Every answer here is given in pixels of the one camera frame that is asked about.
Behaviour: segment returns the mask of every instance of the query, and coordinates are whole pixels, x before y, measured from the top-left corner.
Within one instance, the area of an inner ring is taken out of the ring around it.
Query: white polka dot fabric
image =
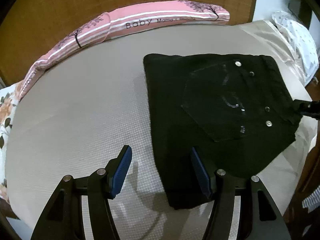
[[[316,44],[308,29],[287,12],[277,11],[272,14],[276,27],[286,38],[292,49],[297,53],[302,63],[302,75],[306,86],[315,75],[319,60]]]

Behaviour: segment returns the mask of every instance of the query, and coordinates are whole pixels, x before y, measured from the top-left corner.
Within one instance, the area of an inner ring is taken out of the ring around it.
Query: black metal bracket
[[[131,147],[125,145],[118,157],[88,177],[62,178],[33,231],[31,240],[85,240],[81,196],[88,196],[90,222],[95,240],[118,240],[108,199],[120,193],[132,160]]]
[[[191,162],[201,191],[214,204],[203,240],[228,240],[235,196],[241,196],[237,240],[290,240],[270,193],[258,176],[251,179],[233,177],[207,160],[201,160],[193,148]]]
[[[295,99],[293,108],[302,115],[320,120],[320,101],[303,101]]]

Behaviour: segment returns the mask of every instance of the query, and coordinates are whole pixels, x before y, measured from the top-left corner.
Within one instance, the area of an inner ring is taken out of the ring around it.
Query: pink striped pillow
[[[25,96],[45,70],[84,46],[168,25],[199,20],[225,24],[229,19],[229,12],[221,6],[187,0],[142,3],[104,12],[74,30],[34,62],[23,80],[19,99]]]

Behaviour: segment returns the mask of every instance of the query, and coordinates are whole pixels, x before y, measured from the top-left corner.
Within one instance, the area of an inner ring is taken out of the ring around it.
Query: wooden headboard
[[[105,11],[162,0],[17,0],[0,26],[0,77],[22,80],[30,66],[77,27]],[[229,24],[252,21],[256,0],[193,0],[230,12]]]

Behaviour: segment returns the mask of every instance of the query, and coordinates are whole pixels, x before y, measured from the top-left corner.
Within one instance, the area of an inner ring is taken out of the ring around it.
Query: blue gripper pad
[[[191,163],[192,167],[196,173],[196,177],[201,188],[202,193],[207,197],[210,198],[212,195],[212,190],[210,187],[210,178],[199,158],[199,155],[196,149],[193,147],[191,151]]]
[[[122,156],[120,163],[118,164],[118,167],[116,168],[116,172],[112,179],[112,189],[111,189],[110,195],[113,198],[115,198],[116,195],[118,195],[122,189],[122,185],[124,183],[125,176],[127,176],[127,172],[129,170],[131,160],[132,160],[132,150],[131,150],[131,147],[128,146],[125,153]]]

